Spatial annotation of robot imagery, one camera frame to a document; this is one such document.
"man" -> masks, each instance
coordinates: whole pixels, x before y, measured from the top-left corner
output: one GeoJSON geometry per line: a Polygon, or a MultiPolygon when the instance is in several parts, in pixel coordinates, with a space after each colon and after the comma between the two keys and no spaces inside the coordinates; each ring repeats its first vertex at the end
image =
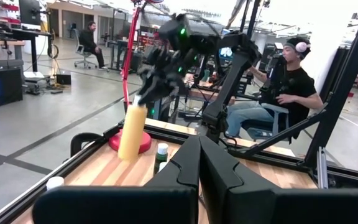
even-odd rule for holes
{"type": "Polygon", "coordinates": [[[80,44],[84,46],[84,51],[89,52],[96,56],[99,63],[99,69],[105,70],[107,67],[104,66],[104,59],[102,49],[100,49],[93,40],[93,32],[96,30],[96,24],[93,21],[88,23],[85,30],[81,31],[79,40],[80,44]]]}
{"type": "MultiPolygon", "coordinates": [[[[289,111],[290,126],[305,119],[309,109],[319,109],[323,106],[320,96],[314,88],[313,80],[302,69],[301,61],[310,52],[308,40],[295,37],[289,39],[284,45],[283,57],[287,63],[287,78],[291,80],[285,94],[278,95],[275,100],[269,93],[262,93],[259,101],[250,101],[232,105],[227,110],[227,123],[229,125],[226,134],[236,137],[241,129],[241,124],[245,120],[253,119],[259,121],[273,122],[273,111],[263,108],[261,103],[276,104],[287,108],[289,111]]],[[[265,83],[268,79],[265,73],[251,67],[249,71],[254,76],[265,83]]]]}

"jeans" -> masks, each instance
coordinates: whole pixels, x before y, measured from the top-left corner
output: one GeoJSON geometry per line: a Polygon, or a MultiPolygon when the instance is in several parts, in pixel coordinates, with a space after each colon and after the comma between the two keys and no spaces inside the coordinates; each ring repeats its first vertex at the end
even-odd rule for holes
{"type": "Polygon", "coordinates": [[[102,49],[99,49],[99,52],[96,53],[96,51],[94,50],[94,48],[91,49],[91,48],[86,47],[86,48],[84,49],[84,51],[85,51],[85,52],[89,52],[89,53],[91,53],[91,54],[93,54],[93,55],[96,56],[96,59],[98,60],[99,68],[104,67],[104,59],[103,59],[102,49]]]}
{"type": "Polygon", "coordinates": [[[226,134],[232,137],[238,136],[241,129],[241,123],[248,119],[274,122],[273,116],[270,115],[258,101],[238,103],[229,106],[227,109],[227,123],[229,127],[226,134]]]}

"blue office chair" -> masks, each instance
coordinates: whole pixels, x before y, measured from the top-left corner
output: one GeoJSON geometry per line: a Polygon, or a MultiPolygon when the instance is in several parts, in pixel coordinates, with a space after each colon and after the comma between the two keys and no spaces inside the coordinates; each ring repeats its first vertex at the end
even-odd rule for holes
{"type": "Polygon", "coordinates": [[[89,53],[89,52],[84,52],[85,48],[84,48],[83,45],[80,44],[80,32],[78,31],[78,29],[74,29],[74,32],[75,32],[75,36],[76,36],[76,39],[77,39],[77,46],[75,48],[75,53],[81,55],[82,57],[84,57],[83,60],[74,62],[74,67],[77,67],[78,64],[83,64],[84,68],[91,69],[91,65],[94,66],[95,68],[97,68],[98,66],[95,63],[89,62],[89,61],[86,60],[92,54],[89,53]]]}

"white bottle cap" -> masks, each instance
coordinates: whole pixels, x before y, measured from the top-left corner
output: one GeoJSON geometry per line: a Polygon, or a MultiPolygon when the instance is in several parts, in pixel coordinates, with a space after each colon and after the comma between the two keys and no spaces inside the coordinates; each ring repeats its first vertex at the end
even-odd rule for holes
{"type": "Polygon", "coordinates": [[[47,182],[47,190],[61,187],[63,185],[65,185],[65,179],[63,177],[52,177],[47,182]]]}
{"type": "Polygon", "coordinates": [[[158,168],[158,171],[160,172],[164,167],[168,164],[168,162],[162,162],[160,163],[160,167],[158,168]]]}
{"type": "Polygon", "coordinates": [[[166,155],[168,153],[168,144],[167,143],[159,143],[157,153],[160,155],[166,155]]]}
{"type": "Polygon", "coordinates": [[[142,96],[140,95],[135,95],[134,97],[134,102],[132,105],[138,105],[139,104],[139,100],[142,98],[142,96]]]}

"person's hand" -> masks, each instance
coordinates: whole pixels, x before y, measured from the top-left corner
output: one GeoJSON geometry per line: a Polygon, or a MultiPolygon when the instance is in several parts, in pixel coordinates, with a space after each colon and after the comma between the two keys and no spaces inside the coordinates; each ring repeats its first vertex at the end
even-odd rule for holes
{"type": "Polygon", "coordinates": [[[280,96],[276,97],[278,104],[282,105],[284,103],[293,103],[296,100],[295,95],[288,95],[288,94],[280,94],[280,96]]]}
{"type": "Polygon", "coordinates": [[[251,66],[250,68],[248,68],[248,70],[252,73],[258,72],[258,70],[254,66],[251,66]]]}

